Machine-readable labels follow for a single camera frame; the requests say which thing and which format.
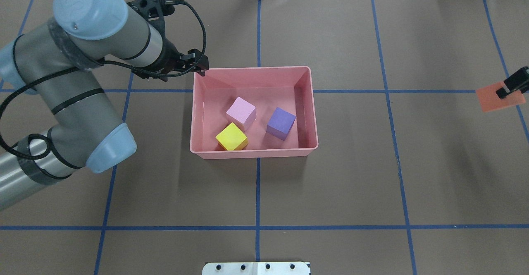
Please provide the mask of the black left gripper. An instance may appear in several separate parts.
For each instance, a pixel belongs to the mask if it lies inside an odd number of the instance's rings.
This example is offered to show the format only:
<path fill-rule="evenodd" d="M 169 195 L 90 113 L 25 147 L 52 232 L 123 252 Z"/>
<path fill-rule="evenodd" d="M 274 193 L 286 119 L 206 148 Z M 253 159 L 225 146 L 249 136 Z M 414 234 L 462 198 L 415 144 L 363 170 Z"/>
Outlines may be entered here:
<path fill-rule="evenodd" d="M 198 49 L 180 53 L 174 44 L 166 38 L 165 17 L 174 13 L 176 5 L 190 6 L 185 0 L 133 0 L 127 6 L 134 10 L 147 23 L 148 35 L 142 49 L 126 61 L 142 71 L 136 75 L 143 79 L 155 78 L 167 81 L 172 72 L 193 72 L 204 77 L 210 69 L 209 58 Z"/>

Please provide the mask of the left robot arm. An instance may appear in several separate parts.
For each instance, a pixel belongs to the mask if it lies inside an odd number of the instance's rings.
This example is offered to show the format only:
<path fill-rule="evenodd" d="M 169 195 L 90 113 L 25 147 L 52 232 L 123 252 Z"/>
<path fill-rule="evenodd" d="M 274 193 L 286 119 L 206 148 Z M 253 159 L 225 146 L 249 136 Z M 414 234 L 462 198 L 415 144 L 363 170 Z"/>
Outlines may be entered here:
<path fill-rule="evenodd" d="M 187 6 L 202 30 L 202 49 L 177 50 L 164 18 Z M 204 75 L 205 25 L 185 0 L 53 0 L 53 15 L 1 50 L 1 77 L 21 94 L 41 96 L 57 124 L 15 144 L 1 139 L 1 209 L 87 167 L 102 173 L 136 152 L 137 144 L 93 71 L 106 65 L 142 79 Z"/>

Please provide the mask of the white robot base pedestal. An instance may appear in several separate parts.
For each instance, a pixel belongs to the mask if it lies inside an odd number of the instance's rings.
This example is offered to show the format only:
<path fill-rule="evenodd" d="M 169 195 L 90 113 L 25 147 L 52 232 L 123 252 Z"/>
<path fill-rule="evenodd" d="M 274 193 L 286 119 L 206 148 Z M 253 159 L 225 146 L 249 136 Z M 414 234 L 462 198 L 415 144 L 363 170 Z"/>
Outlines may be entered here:
<path fill-rule="evenodd" d="M 204 265 L 202 275 L 311 275 L 309 262 L 212 262 Z"/>

